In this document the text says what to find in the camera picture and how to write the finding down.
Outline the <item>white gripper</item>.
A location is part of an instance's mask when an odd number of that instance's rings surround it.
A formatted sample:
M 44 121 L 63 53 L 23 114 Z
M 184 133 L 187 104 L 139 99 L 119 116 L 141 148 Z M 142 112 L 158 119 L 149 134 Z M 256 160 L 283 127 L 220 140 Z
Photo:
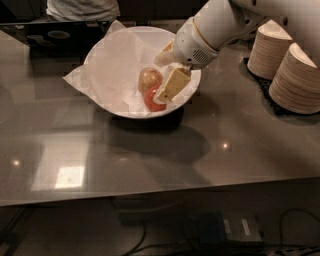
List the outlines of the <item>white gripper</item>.
M 191 71 L 182 66 L 174 67 L 171 63 L 183 63 L 192 69 L 203 69 L 218 55 L 202 37 L 194 18 L 189 18 L 178 30 L 174 40 L 170 40 L 166 46 L 154 58 L 154 63 L 159 66 L 167 66 L 163 82 L 156 90 L 153 101 L 157 104 L 167 104 L 173 100 L 191 81 Z

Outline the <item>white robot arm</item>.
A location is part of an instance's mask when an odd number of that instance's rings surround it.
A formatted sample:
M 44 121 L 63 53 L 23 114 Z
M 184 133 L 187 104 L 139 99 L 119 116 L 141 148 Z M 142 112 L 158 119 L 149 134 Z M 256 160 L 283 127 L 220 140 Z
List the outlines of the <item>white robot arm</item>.
M 202 69 L 223 47 L 268 19 L 278 22 L 314 64 L 320 64 L 320 0 L 209 0 L 155 57 L 155 64 Z

